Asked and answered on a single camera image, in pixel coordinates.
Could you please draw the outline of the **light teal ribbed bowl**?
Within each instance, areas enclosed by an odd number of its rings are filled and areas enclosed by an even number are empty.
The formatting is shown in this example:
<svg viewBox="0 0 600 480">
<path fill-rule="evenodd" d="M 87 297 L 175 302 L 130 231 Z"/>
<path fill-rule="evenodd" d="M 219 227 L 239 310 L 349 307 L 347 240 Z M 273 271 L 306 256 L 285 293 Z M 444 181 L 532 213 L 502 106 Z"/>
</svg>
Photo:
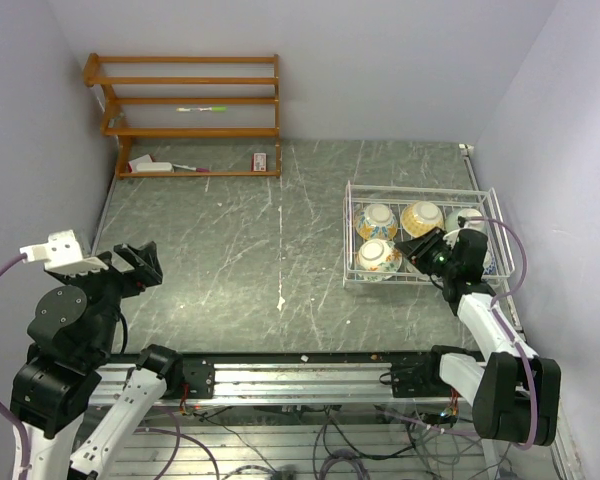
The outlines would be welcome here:
<svg viewBox="0 0 600 480">
<path fill-rule="evenodd" d="M 482 220 L 483 214 L 474 208 L 462 208 L 452 210 L 446 217 L 445 230 L 452 232 L 462 228 L 487 232 L 486 222 Z"/>
</svg>

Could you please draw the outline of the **yellow sun pattern bowl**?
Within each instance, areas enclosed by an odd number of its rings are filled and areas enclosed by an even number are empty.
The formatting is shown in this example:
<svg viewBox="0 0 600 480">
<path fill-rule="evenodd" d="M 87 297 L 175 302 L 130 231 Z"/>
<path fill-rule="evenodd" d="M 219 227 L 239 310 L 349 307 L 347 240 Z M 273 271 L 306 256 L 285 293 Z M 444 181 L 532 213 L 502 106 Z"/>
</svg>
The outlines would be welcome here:
<svg viewBox="0 0 600 480">
<path fill-rule="evenodd" d="M 444 228 L 442 210 L 434 203 L 418 201 L 405 207 L 400 215 L 402 228 L 413 238 L 425 235 L 434 228 Z"/>
</svg>

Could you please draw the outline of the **green fern orange flower bowl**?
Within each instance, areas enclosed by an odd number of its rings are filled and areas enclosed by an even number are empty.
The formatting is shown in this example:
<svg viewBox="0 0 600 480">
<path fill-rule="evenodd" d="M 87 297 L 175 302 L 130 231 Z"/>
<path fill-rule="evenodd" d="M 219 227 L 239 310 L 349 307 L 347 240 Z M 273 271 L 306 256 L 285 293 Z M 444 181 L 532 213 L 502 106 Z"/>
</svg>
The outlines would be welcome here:
<svg viewBox="0 0 600 480">
<path fill-rule="evenodd" d="M 393 241 L 373 238 L 363 243 L 357 251 L 356 266 L 362 280 L 388 280 L 402 266 L 402 254 Z"/>
</svg>

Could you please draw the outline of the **blue orange floral bowl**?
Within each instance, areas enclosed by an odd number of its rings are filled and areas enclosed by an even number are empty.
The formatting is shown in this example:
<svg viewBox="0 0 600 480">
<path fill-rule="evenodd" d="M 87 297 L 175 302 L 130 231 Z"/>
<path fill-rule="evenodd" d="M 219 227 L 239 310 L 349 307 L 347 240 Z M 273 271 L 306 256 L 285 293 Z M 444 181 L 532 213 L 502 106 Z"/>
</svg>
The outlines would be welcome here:
<svg viewBox="0 0 600 480">
<path fill-rule="evenodd" d="M 393 240 L 398 227 L 397 218 L 388 205 L 372 203 L 355 208 L 354 228 L 364 240 Z"/>
</svg>

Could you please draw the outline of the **red geometric pattern bowl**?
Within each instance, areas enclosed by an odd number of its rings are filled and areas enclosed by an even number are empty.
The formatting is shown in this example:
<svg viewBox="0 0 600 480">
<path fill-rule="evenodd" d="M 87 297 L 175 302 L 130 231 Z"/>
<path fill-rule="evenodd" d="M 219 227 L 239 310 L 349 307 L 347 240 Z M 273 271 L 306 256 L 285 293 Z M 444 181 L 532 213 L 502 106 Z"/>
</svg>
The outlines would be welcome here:
<svg viewBox="0 0 600 480">
<path fill-rule="evenodd" d="M 483 274 L 493 275 L 497 270 L 496 261 L 493 254 L 487 251 L 483 261 Z"/>
</svg>

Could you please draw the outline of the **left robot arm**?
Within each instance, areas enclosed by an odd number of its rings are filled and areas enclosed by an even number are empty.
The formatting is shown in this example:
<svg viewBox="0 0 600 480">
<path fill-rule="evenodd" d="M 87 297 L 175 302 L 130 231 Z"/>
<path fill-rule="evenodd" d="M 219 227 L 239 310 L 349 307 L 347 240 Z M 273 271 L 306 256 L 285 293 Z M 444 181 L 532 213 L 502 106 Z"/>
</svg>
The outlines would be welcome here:
<svg viewBox="0 0 600 480">
<path fill-rule="evenodd" d="M 105 252 L 87 257 L 72 232 L 21 248 L 23 262 L 41 262 L 60 287 L 38 302 L 27 328 L 32 344 L 13 380 L 9 411 L 14 422 L 16 479 L 102 479 L 123 441 L 162 398 L 193 393 L 182 354 L 160 345 L 144 348 L 128 370 L 119 397 L 79 448 L 73 447 L 92 394 L 108 364 L 116 328 L 125 321 L 121 302 L 163 280 L 157 245 L 115 246 L 126 271 Z"/>
</svg>

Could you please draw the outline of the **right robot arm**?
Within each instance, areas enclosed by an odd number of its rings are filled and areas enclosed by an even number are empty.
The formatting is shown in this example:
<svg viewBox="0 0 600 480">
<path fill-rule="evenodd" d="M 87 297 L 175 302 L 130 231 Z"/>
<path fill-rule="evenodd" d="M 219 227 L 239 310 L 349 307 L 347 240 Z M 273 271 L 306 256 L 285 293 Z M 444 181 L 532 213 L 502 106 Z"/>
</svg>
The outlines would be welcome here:
<svg viewBox="0 0 600 480">
<path fill-rule="evenodd" d="M 483 278 L 487 235 L 463 228 L 449 245 L 435 228 L 396 247 L 420 273 L 441 280 L 444 300 L 483 357 L 436 347 L 437 362 L 420 373 L 422 387 L 435 396 L 451 388 L 459 393 L 471 406 L 482 439 L 521 449 L 551 445 L 558 427 L 561 369 L 528 346 L 505 319 L 498 296 Z"/>
</svg>

